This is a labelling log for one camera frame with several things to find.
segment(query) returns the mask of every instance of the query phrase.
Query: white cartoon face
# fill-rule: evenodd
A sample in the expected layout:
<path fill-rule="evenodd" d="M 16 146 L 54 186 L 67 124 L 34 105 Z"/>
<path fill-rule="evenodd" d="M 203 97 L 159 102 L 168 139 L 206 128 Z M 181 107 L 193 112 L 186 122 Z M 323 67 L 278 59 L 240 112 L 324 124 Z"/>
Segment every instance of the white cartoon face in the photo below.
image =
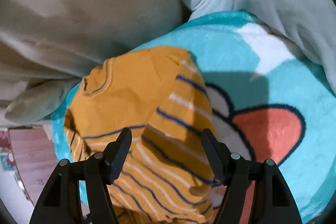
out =
<path fill-rule="evenodd" d="M 253 156 L 247 147 L 244 135 L 231 122 L 233 115 L 231 102 L 214 86 L 207 85 L 207 93 L 213 109 L 212 122 L 217 140 L 225 143 L 231 152 L 238 153 L 246 160 L 252 160 Z"/>

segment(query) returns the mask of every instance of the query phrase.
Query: striped shirt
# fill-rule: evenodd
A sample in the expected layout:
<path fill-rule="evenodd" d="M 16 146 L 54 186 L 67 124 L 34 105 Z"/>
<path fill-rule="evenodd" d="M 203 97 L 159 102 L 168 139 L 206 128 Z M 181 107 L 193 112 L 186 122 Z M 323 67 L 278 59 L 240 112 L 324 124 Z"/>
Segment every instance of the striped shirt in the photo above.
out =
<path fill-rule="evenodd" d="M 74 161 L 132 130 L 121 174 L 108 186 L 121 224 L 212 223 L 211 167 L 200 134 L 214 131 L 190 53 L 155 47 L 108 59 L 83 78 L 64 120 Z"/>

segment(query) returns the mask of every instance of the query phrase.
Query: fleece blanket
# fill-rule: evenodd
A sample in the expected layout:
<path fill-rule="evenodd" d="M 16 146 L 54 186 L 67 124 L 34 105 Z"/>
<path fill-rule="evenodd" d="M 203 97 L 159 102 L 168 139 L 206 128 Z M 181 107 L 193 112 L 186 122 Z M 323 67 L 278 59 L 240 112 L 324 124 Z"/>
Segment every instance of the fleece blanket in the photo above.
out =
<path fill-rule="evenodd" d="M 193 54 L 207 84 L 219 141 L 249 160 L 273 158 L 303 222 L 319 215 L 336 188 L 336 98 L 323 68 L 245 12 L 205 15 L 137 49 L 159 45 Z M 58 159 L 71 158 L 63 117 L 77 89 L 51 115 Z M 241 223 L 248 220 L 252 187 Z M 214 183 L 214 207 L 224 191 Z M 81 198 L 86 201 L 83 184 Z"/>

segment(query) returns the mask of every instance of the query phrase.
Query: floor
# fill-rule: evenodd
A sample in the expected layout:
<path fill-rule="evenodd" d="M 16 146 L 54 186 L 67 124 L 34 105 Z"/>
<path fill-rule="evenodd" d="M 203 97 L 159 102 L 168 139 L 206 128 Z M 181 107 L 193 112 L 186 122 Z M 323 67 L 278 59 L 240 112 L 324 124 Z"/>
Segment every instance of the floor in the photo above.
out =
<path fill-rule="evenodd" d="M 42 128 L 0 131 L 0 159 L 0 198 L 18 224 L 29 224 L 58 163 L 53 142 Z M 84 223 L 90 223 L 88 206 L 82 204 L 82 211 Z"/>

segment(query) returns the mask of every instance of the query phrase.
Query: clothing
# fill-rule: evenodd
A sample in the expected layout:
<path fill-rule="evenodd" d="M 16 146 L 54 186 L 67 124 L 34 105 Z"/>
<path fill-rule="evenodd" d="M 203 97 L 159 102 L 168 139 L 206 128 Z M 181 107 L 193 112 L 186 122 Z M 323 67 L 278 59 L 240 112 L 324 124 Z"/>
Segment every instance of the clothing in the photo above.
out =
<path fill-rule="evenodd" d="M 335 0 L 183 0 L 189 20 L 220 11 L 246 11 L 295 42 L 312 62 L 322 65 L 336 94 Z"/>
<path fill-rule="evenodd" d="M 39 90 L 46 97 L 26 94 L 29 111 L 4 118 L 26 86 L 82 78 L 105 59 L 179 26 L 188 16 L 183 10 L 180 0 L 0 0 L 0 127 L 26 126 L 22 121 L 53 112 L 59 100 L 46 88 Z M 51 108 L 40 112 L 44 105 Z"/>
<path fill-rule="evenodd" d="M 155 47 L 111 58 L 84 77 L 66 112 L 73 160 L 115 141 L 132 145 L 108 190 L 120 223 L 211 223 L 213 173 L 200 134 L 214 132 L 204 81 L 182 48 Z"/>

